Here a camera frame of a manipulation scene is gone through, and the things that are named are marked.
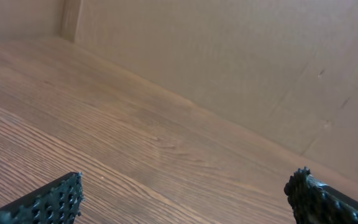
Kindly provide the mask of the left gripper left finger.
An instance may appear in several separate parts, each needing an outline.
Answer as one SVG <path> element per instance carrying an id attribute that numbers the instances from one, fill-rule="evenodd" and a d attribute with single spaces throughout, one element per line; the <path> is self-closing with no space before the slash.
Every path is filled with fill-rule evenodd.
<path id="1" fill-rule="evenodd" d="M 82 173 L 69 172 L 0 208 L 0 224 L 73 224 L 81 216 Z"/>

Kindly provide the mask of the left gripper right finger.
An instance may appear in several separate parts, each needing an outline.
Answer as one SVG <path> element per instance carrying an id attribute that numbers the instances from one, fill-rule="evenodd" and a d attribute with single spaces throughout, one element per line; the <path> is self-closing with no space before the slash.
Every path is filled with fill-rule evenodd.
<path id="1" fill-rule="evenodd" d="M 290 176 L 284 193 L 296 224 L 358 224 L 358 201 L 315 179 L 307 167 Z"/>

